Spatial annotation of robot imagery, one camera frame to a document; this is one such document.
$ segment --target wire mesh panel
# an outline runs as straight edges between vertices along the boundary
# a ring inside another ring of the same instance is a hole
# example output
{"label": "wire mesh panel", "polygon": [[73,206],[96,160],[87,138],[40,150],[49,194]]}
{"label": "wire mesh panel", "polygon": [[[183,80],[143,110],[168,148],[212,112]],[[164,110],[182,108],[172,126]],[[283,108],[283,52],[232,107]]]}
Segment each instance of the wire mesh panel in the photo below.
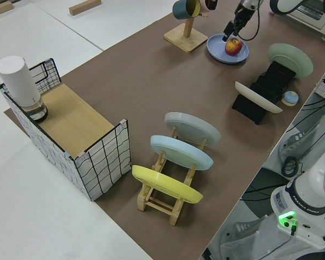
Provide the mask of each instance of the wire mesh panel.
{"label": "wire mesh panel", "polygon": [[[34,66],[30,71],[41,94],[61,82],[53,59]],[[122,120],[74,159],[15,102],[5,84],[0,85],[0,90],[32,143],[88,199],[96,200],[131,169],[127,120]]]}
{"label": "wire mesh panel", "polygon": [[94,200],[131,169],[128,122],[123,120],[111,132],[75,160],[76,167]]}

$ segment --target wooden block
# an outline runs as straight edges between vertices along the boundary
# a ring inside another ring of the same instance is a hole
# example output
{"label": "wooden block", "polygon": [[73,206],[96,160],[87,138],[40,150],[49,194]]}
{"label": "wooden block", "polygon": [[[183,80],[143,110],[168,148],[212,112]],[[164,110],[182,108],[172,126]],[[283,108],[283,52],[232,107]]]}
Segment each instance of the wooden block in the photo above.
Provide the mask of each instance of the wooden block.
{"label": "wooden block", "polygon": [[191,29],[190,36],[187,38],[184,36],[185,24],[177,26],[171,31],[167,32],[164,35],[164,39],[173,43],[186,53],[191,53],[193,50],[201,46],[204,42],[207,41],[208,37],[195,29]]}
{"label": "wooden block", "polygon": [[69,8],[70,14],[78,15],[81,12],[87,11],[90,8],[96,7],[101,4],[101,0],[86,0],[80,4],[74,5]]}
{"label": "wooden block", "polygon": [[42,100],[48,116],[39,126],[73,158],[114,127],[63,83],[45,92]]}
{"label": "wooden block", "polygon": [[4,12],[7,12],[9,10],[12,10],[13,4],[10,1],[6,1],[4,3],[0,4],[0,14],[3,14]]}

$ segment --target green light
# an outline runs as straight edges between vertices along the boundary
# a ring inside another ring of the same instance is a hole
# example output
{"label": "green light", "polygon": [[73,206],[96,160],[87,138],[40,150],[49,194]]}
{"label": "green light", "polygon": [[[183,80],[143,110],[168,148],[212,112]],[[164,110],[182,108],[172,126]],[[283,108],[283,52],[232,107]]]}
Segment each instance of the green light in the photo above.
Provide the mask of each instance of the green light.
{"label": "green light", "polygon": [[289,211],[287,213],[284,213],[280,216],[278,216],[279,223],[284,226],[284,223],[287,222],[287,220],[292,219],[296,216],[295,211]]}

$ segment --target red apple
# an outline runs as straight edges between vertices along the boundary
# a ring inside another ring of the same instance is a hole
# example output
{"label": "red apple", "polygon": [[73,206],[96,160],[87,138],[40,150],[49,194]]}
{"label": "red apple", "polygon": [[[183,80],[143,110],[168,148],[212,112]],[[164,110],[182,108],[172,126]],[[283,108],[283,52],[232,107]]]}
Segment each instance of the red apple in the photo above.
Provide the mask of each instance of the red apple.
{"label": "red apple", "polygon": [[237,38],[231,38],[225,44],[225,52],[231,56],[238,54],[241,49],[242,42]]}

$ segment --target white plate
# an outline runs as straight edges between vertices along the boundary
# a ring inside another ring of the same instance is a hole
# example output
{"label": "white plate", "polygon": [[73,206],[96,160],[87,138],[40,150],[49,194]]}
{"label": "white plate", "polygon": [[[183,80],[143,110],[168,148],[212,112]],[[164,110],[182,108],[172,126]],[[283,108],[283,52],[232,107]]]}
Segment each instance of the white plate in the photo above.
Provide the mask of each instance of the white plate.
{"label": "white plate", "polygon": [[165,125],[171,131],[175,126],[178,137],[194,144],[200,145],[207,139],[206,145],[213,145],[221,139],[220,132],[214,126],[193,115],[169,112],[165,115]]}
{"label": "white plate", "polygon": [[243,96],[245,96],[247,99],[253,101],[258,106],[261,106],[265,110],[272,112],[272,113],[280,113],[283,111],[280,107],[277,107],[275,104],[271,103],[264,97],[260,96],[250,88],[247,88],[245,85],[235,82],[235,88],[238,92],[240,92]]}
{"label": "white plate", "polygon": [[206,153],[186,142],[163,135],[151,137],[151,148],[158,154],[175,164],[191,169],[196,164],[196,170],[208,170],[213,160]]}
{"label": "white plate", "polygon": [[295,78],[309,76],[313,72],[313,63],[300,49],[286,43],[272,44],[268,51],[269,61],[278,62],[296,73]]}

